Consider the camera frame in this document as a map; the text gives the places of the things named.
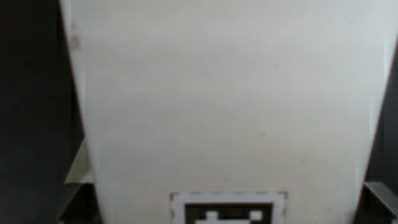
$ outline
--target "white wall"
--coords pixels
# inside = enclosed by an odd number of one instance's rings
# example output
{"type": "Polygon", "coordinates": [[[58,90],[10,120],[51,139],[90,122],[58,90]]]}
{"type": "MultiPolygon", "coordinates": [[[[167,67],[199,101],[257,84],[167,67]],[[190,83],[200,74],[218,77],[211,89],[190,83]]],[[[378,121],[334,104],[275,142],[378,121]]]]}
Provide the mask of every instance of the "white wall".
{"type": "Polygon", "coordinates": [[[398,2],[69,1],[106,223],[170,223],[172,192],[286,191],[286,224],[348,224],[398,2]]]}

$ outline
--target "white panel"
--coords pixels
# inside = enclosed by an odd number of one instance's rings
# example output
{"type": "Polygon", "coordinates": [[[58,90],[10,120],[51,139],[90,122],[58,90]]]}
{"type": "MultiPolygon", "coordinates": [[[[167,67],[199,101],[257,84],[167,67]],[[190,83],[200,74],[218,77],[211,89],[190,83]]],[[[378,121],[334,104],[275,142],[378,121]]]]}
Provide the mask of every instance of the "white panel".
{"type": "Polygon", "coordinates": [[[286,191],[286,224],[350,223],[396,6],[396,0],[71,0],[106,224],[170,223],[170,193],[193,191],[286,191]]]}

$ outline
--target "dark background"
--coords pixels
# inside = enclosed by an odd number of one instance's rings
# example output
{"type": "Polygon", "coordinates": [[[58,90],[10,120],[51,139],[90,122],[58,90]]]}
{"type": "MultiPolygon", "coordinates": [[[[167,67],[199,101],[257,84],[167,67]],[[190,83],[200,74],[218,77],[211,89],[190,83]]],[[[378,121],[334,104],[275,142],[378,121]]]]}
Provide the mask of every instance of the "dark background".
{"type": "MultiPolygon", "coordinates": [[[[56,1],[0,0],[1,224],[53,224],[83,138],[60,24],[56,1]]],[[[385,182],[398,194],[398,58],[367,180],[385,182]]]]}

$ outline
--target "white board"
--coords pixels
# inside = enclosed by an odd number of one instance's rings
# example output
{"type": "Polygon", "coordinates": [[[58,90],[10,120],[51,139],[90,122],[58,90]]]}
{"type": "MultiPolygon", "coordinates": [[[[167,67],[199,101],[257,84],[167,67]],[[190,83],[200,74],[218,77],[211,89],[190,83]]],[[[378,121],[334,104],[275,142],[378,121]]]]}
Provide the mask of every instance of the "white board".
{"type": "Polygon", "coordinates": [[[286,224],[355,212],[396,0],[63,0],[104,221],[174,192],[287,192],[286,224]]]}

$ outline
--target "black wall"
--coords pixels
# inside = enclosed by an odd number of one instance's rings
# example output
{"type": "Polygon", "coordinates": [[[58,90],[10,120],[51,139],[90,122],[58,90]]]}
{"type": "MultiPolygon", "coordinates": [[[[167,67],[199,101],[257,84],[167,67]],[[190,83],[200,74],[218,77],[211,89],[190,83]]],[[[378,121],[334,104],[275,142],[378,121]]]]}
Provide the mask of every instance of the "black wall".
{"type": "Polygon", "coordinates": [[[366,179],[383,182],[398,195],[398,49],[366,179]]]}

